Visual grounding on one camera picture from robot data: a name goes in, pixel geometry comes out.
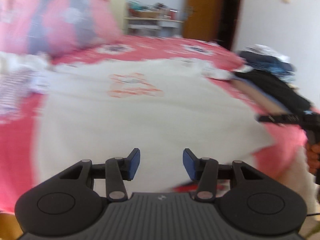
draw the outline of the pink bedspread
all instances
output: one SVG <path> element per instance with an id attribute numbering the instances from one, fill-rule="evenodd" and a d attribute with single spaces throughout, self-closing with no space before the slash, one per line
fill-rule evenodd
<path id="1" fill-rule="evenodd" d="M 238 68 L 243 64 L 242 59 L 235 54 L 206 42 L 134 36 L 123 36 L 118 45 L 103 45 L 56 58 L 53 63 L 95 63 L 105 59 L 135 61 L 173 57 L 209 60 L 216 67 L 226 70 Z M 212 82 L 233 97 L 247 103 L 257 113 L 264 113 L 228 82 Z M 24 101 L 19 114 L 0 118 L 0 211 L 14 212 L 14 205 L 19 196 L 35 185 L 32 167 L 33 131 L 37 125 L 37 113 L 41 108 L 42 99 L 40 95 L 32 95 Z M 254 157 L 258 169 L 275 178 L 291 164 L 298 147 L 304 145 L 306 136 L 297 126 L 280 127 L 265 124 L 265 127 L 276 143 L 254 153 Z"/>

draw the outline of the pile of clothes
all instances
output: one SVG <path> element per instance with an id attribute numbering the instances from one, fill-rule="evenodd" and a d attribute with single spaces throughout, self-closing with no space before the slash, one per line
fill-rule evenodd
<path id="1" fill-rule="evenodd" d="M 246 47 L 239 56 L 247 61 L 247 65 L 256 70 L 263 70 L 275 75 L 287 84 L 295 82 L 295 73 L 290 58 L 264 45 Z"/>
<path id="2" fill-rule="evenodd" d="M 31 93 L 46 94 L 50 67 L 46 55 L 0 52 L 0 116 L 17 113 L 22 99 Z"/>
<path id="3" fill-rule="evenodd" d="M 292 89 L 295 73 L 289 57 L 263 45 L 246 47 L 239 56 L 252 69 L 248 72 L 234 72 L 234 79 L 245 82 L 288 113 L 303 114 L 310 111 L 311 103 Z"/>

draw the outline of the doorway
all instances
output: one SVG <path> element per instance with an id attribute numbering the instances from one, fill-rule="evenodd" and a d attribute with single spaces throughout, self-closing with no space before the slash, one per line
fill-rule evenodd
<path id="1" fill-rule="evenodd" d="M 188 15 L 183 37 L 216 41 L 231 49 L 236 30 L 240 0 L 186 0 Z"/>

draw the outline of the pillow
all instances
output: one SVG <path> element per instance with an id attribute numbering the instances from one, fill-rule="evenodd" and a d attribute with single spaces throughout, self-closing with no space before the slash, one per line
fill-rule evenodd
<path id="1" fill-rule="evenodd" d="M 0 50 L 4 50 L 4 36 L 12 15 L 13 0 L 0 0 Z"/>
<path id="2" fill-rule="evenodd" d="M 61 56 L 118 40 L 109 0 L 14 0 L 5 52 Z"/>

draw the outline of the striped fabric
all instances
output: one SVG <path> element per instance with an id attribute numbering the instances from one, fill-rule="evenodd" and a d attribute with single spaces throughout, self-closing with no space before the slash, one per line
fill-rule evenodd
<path id="1" fill-rule="evenodd" d="M 114 43 L 121 31 L 108 3 L 108 0 L 14 0 L 14 14 L 6 29 L 1 30 L 5 43 L 0 50 L 61 56 L 77 49 Z"/>
<path id="2" fill-rule="evenodd" d="M 34 71 L 20 68 L 0 79 L 0 115 L 18 110 L 22 98 L 27 97 Z"/>
<path id="3" fill-rule="evenodd" d="M 269 62 L 259 62 L 256 63 L 247 63 L 247 65 L 253 67 L 256 70 L 267 71 L 273 75 L 275 75 L 281 81 L 291 84 L 295 82 L 295 73 L 292 71 L 284 70 L 280 68 L 276 64 L 271 64 Z"/>
<path id="4" fill-rule="evenodd" d="M 260 54 L 260 55 L 276 57 L 281 62 L 290 63 L 290 57 L 282 55 L 281 53 L 275 51 L 274 49 L 268 46 L 255 44 L 253 46 L 245 47 L 244 50 L 252 53 Z"/>

